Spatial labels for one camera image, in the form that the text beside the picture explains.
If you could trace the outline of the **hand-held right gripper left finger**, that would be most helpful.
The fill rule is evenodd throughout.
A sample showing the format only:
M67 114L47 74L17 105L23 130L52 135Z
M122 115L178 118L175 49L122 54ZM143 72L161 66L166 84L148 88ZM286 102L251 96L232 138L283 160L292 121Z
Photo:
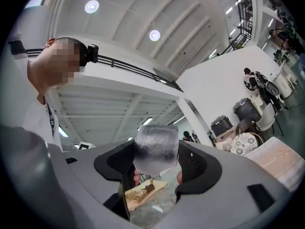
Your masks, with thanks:
M70 152L48 145L54 173L72 209L72 228L136 228L125 199L125 191L134 187L133 148L133 141Z

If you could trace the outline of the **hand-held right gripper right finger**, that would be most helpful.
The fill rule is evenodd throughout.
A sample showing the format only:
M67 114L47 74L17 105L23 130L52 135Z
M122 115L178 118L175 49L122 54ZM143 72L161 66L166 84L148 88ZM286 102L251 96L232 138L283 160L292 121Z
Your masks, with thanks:
M158 229L265 229L287 205L288 189L254 161L179 142L183 182Z

